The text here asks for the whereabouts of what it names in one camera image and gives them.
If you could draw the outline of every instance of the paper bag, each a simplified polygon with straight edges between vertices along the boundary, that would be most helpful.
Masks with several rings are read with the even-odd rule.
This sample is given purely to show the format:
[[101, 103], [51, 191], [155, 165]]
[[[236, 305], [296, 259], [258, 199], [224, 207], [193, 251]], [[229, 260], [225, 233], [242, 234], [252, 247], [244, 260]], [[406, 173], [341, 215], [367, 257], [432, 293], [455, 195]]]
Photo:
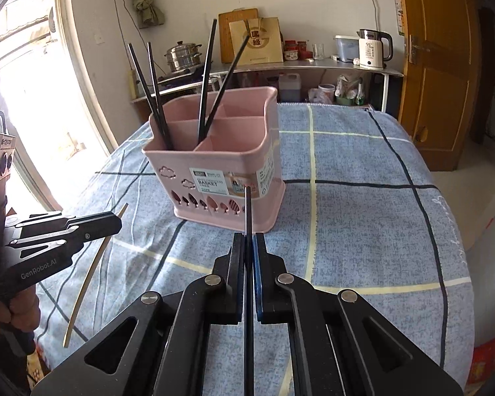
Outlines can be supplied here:
[[282, 44], [278, 18], [256, 18], [230, 22], [231, 39], [235, 55], [244, 38], [249, 41], [238, 65], [282, 62]]

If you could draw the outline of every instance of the cutting board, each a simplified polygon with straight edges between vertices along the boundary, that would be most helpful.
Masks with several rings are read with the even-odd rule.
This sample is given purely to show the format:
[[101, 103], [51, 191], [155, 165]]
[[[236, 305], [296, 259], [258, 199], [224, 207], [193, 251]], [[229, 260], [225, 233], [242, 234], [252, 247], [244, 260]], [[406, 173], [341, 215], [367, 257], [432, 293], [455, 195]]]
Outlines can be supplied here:
[[220, 29], [220, 55], [222, 63], [231, 63], [235, 59], [235, 50], [231, 41], [229, 22], [259, 17], [258, 9], [239, 9], [232, 12], [220, 13], [218, 15], [218, 27]]

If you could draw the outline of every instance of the kettle handle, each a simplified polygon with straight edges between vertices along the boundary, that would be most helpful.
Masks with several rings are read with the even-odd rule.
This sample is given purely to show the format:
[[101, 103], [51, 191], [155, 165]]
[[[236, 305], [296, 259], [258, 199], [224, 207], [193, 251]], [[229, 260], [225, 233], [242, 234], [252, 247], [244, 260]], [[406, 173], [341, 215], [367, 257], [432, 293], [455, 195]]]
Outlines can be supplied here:
[[379, 33], [379, 39], [386, 38], [388, 40], [388, 57], [383, 58], [383, 62], [390, 61], [394, 56], [394, 46], [392, 43], [392, 36], [389, 33]]

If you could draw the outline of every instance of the triangular cutout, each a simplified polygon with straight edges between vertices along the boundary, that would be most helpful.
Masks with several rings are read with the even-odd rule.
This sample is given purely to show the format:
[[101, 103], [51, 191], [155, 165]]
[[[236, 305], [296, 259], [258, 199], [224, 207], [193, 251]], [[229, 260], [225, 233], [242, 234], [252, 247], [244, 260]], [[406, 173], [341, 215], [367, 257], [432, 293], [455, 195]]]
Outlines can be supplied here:
[[391, 372], [412, 360], [412, 355], [372, 317], [363, 319], [363, 327], [384, 372]]
[[128, 317], [84, 357], [85, 363], [107, 374], [114, 374], [137, 324], [135, 317]]

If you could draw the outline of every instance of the pink basket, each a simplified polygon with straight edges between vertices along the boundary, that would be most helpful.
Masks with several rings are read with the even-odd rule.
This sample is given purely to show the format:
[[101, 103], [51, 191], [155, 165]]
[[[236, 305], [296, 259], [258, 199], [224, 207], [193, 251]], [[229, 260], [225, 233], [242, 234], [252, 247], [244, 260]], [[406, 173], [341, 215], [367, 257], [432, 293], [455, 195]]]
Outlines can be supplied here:
[[[207, 96], [208, 113], [217, 93]], [[243, 231], [244, 186], [251, 186], [253, 231], [269, 231], [284, 196], [277, 90], [226, 91], [207, 138], [197, 145], [199, 104], [198, 94], [164, 105], [175, 151], [165, 150], [149, 118], [153, 139], [143, 152], [173, 201], [174, 214]]]

